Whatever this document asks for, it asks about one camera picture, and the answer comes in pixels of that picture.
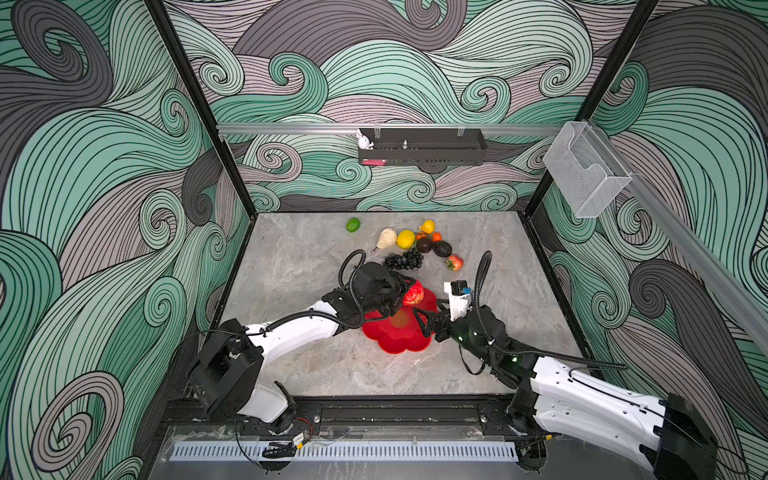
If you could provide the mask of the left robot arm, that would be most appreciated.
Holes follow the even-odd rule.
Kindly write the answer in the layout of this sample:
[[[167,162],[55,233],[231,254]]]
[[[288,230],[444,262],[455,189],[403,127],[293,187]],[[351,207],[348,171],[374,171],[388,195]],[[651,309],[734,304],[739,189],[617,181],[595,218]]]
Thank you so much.
[[[392,316],[416,280],[368,262],[306,309],[263,324],[232,319],[209,334],[189,368],[189,383],[210,420],[237,415],[266,424],[288,422],[293,398],[259,380],[261,369],[312,342]]]

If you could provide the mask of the red flower-shaped bowl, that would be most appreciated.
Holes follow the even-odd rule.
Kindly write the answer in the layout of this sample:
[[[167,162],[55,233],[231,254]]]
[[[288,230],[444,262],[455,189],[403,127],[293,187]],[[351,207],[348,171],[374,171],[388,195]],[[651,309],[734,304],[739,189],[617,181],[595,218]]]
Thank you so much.
[[[365,315],[367,322],[362,326],[363,334],[376,341],[386,353],[397,355],[405,351],[420,352],[427,349],[432,337],[425,338],[412,313],[414,308],[437,312],[437,297],[429,289],[425,289],[423,301],[413,307],[404,306],[390,317],[384,317],[378,311]]]

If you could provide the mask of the dark avocado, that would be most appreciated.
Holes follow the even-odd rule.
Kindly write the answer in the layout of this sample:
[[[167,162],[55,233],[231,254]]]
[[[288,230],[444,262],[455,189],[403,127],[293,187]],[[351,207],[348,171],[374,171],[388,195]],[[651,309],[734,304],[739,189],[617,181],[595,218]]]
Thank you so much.
[[[444,241],[435,241],[432,243],[432,251],[441,258],[448,258],[453,253],[452,246]]]

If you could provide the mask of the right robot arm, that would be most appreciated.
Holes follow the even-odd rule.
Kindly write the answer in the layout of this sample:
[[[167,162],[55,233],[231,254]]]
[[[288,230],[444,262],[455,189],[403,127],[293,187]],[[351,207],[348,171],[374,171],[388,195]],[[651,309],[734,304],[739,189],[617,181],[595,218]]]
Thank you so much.
[[[669,393],[663,398],[609,384],[590,375],[611,363],[553,355],[515,341],[483,306],[453,319],[446,309],[414,312],[421,332],[451,339],[513,389],[505,415],[533,441],[565,435],[634,461],[657,479],[713,479],[719,443],[695,405]]]

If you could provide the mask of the red apple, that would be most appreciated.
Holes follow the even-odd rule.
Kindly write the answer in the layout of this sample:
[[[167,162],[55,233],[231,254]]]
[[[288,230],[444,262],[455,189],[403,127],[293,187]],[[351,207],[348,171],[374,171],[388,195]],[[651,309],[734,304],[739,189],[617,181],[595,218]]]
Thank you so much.
[[[419,281],[415,281],[405,293],[402,304],[404,306],[417,306],[425,297],[425,289]]]

